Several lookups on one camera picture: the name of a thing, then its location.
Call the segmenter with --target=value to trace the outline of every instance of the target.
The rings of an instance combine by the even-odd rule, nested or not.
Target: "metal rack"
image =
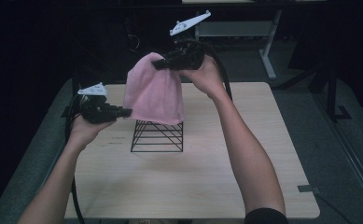
[[[184,124],[159,124],[152,121],[135,122],[131,152],[183,152]]]

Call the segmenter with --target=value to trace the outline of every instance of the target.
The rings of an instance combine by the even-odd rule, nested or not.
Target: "white desk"
[[[319,208],[266,83],[231,83],[234,103],[266,148],[285,196],[287,217],[314,218]],[[108,102],[122,105],[123,85],[107,86]],[[183,84],[184,152],[131,153],[134,120],[119,119],[82,152],[76,171],[84,217],[244,218],[214,104]],[[66,217],[76,217],[73,202]]]
[[[302,2],[325,2],[327,0],[296,0]],[[252,0],[183,0],[183,4],[215,4],[236,3],[254,4]],[[276,34],[282,10],[277,10],[271,21],[202,21],[195,26],[195,38],[201,36],[267,36],[268,41],[263,49],[259,50],[259,56],[263,62],[266,73],[270,79],[276,79],[276,74],[269,59],[269,51]]]

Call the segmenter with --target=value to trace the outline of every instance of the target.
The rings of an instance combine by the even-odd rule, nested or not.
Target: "light wood tabletop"
[[[266,83],[231,83],[233,101],[267,150],[288,218],[314,218],[319,208],[280,111]],[[123,105],[124,85],[106,86],[107,102]],[[213,102],[182,84],[184,152],[131,152],[135,120],[119,119],[81,153],[76,170],[82,215],[91,218],[244,218]],[[70,196],[66,217],[76,217]]]

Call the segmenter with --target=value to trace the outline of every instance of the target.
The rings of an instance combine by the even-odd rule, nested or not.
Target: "person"
[[[215,60],[205,55],[198,70],[182,70],[180,74],[206,93],[216,106],[230,165],[242,192],[245,223],[287,223],[284,198],[272,162],[226,93]],[[63,222],[78,155],[112,123],[93,125],[81,116],[74,120],[63,154],[18,223]]]

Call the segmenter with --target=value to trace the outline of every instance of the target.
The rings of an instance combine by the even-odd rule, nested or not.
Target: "pink fabric fold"
[[[123,107],[132,109],[131,119],[175,125],[184,121],[181,79],[177,71],[156,70],[157,53],[142,58],[128,73]]]

